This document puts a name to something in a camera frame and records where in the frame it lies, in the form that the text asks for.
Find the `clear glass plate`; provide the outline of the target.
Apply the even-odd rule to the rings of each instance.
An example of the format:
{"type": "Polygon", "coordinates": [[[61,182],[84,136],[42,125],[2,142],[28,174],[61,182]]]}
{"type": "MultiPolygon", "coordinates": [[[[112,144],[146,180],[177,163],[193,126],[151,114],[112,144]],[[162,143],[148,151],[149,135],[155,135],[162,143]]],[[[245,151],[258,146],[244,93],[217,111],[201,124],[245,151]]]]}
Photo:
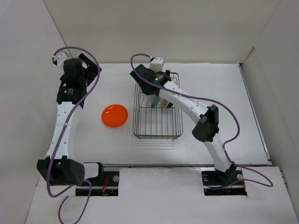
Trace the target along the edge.
{"type": "Polygon", "coordinates": [[[157,95],[151,95],[150,99],[151,99],[151,108],[155,108],[160,102],[160,97],[157,95]]]}

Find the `cream and black plate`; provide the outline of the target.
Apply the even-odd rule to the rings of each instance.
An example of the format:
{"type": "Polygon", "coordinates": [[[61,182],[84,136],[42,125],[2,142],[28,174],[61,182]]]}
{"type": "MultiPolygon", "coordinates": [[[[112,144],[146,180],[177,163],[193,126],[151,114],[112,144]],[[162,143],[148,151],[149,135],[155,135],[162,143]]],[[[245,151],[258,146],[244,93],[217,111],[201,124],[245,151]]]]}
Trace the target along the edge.
{"type": "Polygon", "coordinates": [[[161,99],[161,107],[168,108],[168,106],[169,106],[169,101],[166,99],[161,99]]]}

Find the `orange plate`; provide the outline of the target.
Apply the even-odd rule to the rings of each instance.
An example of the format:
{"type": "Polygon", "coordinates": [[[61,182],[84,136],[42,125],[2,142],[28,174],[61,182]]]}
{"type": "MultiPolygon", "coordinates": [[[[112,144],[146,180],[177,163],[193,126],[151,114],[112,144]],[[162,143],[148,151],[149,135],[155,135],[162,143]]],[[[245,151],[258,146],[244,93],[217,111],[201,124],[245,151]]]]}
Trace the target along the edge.
{"type": "Polygon", "coordinates": [[[101,119],[105,126],[109,128],[118,128],[126,123],[128,119],[128,111],[120,104],[110,105],[102,112],[101,119]]]}

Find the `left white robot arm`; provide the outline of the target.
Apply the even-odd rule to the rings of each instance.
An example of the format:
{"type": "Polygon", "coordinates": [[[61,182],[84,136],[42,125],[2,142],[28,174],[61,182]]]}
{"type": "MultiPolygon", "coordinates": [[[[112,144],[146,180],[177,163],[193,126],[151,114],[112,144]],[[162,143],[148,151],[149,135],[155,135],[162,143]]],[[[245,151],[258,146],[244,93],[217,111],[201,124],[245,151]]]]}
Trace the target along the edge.
{"type": "Polygon", "coordinates": [[[44,159],[37,161],[37,170],[50,186],[80,186],[84,179],[94,185],[104,181],[98,165],[91,171],[74,158],[76,126],[84,108],[88,86],[101,68],[81,53],[77,58],[64,60],[63,75],[57,93],[57,119],[50,147],[44,159]]]}

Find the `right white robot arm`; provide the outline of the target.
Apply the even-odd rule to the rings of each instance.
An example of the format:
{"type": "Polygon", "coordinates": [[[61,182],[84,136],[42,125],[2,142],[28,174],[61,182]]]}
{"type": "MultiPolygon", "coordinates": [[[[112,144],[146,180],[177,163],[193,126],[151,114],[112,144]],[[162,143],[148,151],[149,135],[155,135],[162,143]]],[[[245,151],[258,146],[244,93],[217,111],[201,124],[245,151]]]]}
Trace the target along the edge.
{"type": "Polygon", "coordinates": [[[140,85],[144,94],[155,94],[171,102],[190,117],[196,124],[192,130],[193,136],[205,144],[214,161],[217,181],[222,184],[231,181],[233,173],[229,169],[230,163],[226,160],[219,136],[218,107],[202,104],[189,95],[184,96],[184,91],[168,75],[163,72],[151,72],[142,64],[134,68],[130,75],[140,85]]]}

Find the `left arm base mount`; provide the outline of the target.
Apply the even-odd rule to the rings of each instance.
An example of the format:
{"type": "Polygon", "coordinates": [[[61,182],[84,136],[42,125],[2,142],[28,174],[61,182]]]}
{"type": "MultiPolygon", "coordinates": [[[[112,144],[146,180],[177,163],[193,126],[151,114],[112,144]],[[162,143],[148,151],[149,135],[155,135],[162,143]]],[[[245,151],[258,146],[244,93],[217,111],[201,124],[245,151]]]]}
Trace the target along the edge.
{"type": "Polygon", "coordinates": [[[89,181],[92,185],[91,196],[118,196],[120,168],[104,167],[103,171],[89,181]]]}

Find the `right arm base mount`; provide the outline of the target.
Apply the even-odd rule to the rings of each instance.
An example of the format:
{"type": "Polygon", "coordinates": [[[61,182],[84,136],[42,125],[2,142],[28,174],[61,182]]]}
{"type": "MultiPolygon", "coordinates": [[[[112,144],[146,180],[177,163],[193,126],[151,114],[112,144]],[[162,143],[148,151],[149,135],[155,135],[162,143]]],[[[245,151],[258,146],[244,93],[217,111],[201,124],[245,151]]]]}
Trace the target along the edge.
{"type": "Polygon", "coordinates": [[[243,173],[238,168],[228,180],[221,180],[214,169],[203,169],[201,171],[205,196],[247,196],[243,173]]]}

